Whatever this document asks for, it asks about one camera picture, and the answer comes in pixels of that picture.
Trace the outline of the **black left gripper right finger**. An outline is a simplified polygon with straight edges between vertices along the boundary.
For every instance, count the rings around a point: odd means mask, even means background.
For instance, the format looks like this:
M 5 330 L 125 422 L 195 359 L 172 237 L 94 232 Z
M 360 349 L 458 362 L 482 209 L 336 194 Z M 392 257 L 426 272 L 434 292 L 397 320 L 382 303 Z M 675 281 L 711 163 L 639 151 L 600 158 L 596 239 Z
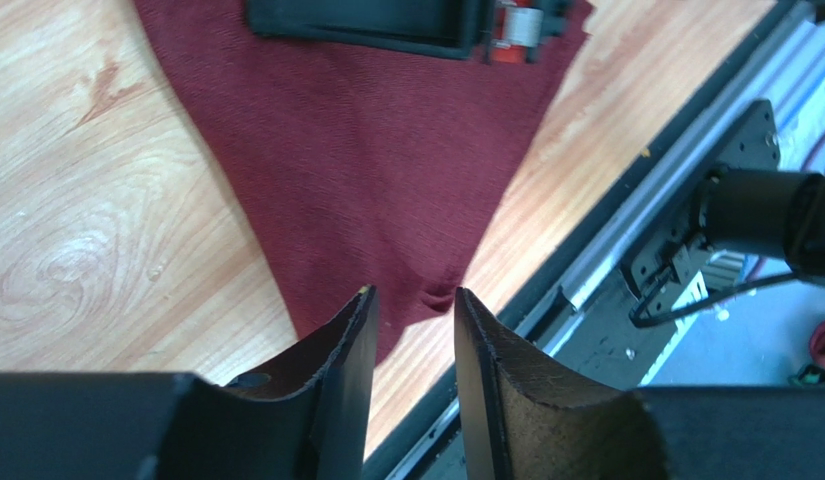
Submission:
M 644 403 L 579 374 L 456 291 L 454 349 L 471 479 L 669 479 Z

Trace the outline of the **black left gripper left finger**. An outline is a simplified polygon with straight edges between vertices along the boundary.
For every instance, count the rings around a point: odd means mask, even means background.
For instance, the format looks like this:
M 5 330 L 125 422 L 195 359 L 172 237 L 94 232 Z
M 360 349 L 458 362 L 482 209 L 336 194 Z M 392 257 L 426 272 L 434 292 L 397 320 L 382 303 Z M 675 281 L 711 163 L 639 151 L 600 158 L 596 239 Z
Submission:
M 376 357 L 379 299 L 361 288 L 326 324 L 274 358 L 233 378 L 226 390 L 257 403 L 248 427 L 261 479 L 358 479 Z

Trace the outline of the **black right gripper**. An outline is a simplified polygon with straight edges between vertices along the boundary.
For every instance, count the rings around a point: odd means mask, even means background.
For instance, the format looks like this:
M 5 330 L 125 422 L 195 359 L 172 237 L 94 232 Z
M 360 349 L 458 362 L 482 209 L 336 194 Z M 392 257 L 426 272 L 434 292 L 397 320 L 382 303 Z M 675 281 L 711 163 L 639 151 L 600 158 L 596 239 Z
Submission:
M 571 1 L 257 0 L 247 24 L 262 37 L 366 46 L 441 59 L 534 63 L 562 35 Z

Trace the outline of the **dark red cloth napkin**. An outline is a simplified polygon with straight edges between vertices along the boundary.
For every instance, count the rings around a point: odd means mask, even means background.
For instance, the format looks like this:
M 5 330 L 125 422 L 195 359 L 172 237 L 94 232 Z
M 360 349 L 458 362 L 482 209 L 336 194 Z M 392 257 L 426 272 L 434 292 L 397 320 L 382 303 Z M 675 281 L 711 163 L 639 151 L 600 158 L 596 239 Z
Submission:
M 446 313 L 586 40 L 586 1 L 533 65 L 265 40 L 240 1 L 139 1 L 299 336 L 377 288 L 377 356 Z

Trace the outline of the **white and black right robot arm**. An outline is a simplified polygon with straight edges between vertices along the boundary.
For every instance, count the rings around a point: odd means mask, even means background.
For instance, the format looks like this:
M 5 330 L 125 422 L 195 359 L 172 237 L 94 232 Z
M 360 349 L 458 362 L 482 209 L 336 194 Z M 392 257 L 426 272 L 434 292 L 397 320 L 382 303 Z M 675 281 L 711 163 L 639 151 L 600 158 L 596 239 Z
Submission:
M 518 62 L 536 61 L 539 47 L 543 40 L 551 35 L 560 35 L 565 28 L 572 1 L 472 1 L 475 8 L 480 6 L 479 20 L 481 42 L 485 43 L 485 62 L 490 63 L 496 57 L 498 61 L 508 61 L 516 54 Z M 352 38 L 352 33 L 365 33 L 347 29 L 320 27 L 318 25 L 271 25 L 265 20 L 281 19 L 284 9 L 281 1 L 250 1 L 247 7 L 248 19 L 253 31 L 260 35 L 302 36 L 309 39 L 339 40 L 343 43 L 367 43 L 370 46 L 385 45 L 359 42 Z M 639 288 L 644 283 L 678 282 L 687 283 L 696 272 L 697 253 L 708 250 L 730 250 L 740 253 L 760 255 L 787 261 L 793 272 L 790 278 L 815 277 L 825 278 L 825 253 L 814 250 L 806 253 L 803 245 L 818 235 L 825 242 L 825 207 L 817 206 L 825 198 L 825 193 L 817 193 L 818 188 L 825 188 L 825 180 L 817 174 L 799 172 L 780 172 L 778 147 L 769 146 L 770 137 L 765 144 L 757 143 L 756 134 L 768 133 L 774 128 L 774 120 L 765 99 L 751 102 L 740 118 L 730 123 L 718 136 L 713 150 L 705 154 L 702 167 L 692 167 L 688 175 L 696 180 L 687 180 L 687 175 L 679 173 L 662 173 L 659 179 L 644 179 L 639 183 L 651 187 L 648 193 L 641 190 L 630 191 L 626 204 L 628 212 L 614 212 L 613 219 L 625 221 L 626 233 L 603 233 L 600 240 L 602 264 L 592 267 L 593 278 L 603 278 L 611 268 L 619 268 L 620 257 L 630 254 L 614 253 L 614 240 L 624 240 L 625 250 L 633 245 L 645 243 L 640 237 L 667 233 L 661 227 L 669 224 L 670 240 L 664 240 L 664 247 L 659 258 L 664 265 L 684 266 L 648 266 L 632 276 Z M 503 186 L 497 191 L 484 191 L 483 194 L 471 195 L 463 199 L 456 207 L 456 212 L 485 214 L 483 220 L 474 220 L 474 235 L 466 239 L 462 235 L 450 237 L 457 241 L 462 250 L 461 269 L 465 270 L 470 262 L 471 253 L 477 248 L 495 212 L 496 203 L 503 195 Z M 637 196 L 651 200 L 649 206 L 631 208 L 631 200 Z

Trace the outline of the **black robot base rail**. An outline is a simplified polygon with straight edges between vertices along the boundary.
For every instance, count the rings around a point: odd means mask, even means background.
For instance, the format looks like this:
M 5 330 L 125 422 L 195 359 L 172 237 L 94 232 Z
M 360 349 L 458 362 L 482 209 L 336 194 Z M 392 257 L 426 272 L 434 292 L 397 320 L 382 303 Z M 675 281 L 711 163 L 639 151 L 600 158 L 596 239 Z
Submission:
M 825 387 L 653 387 L 696 315 L 825 286 L 825 174 L 780 130 L 825 72 L 825 1 L 743 39 L 500 315 L 458 293 L 456 364 L 368 479 L 825 479 Z

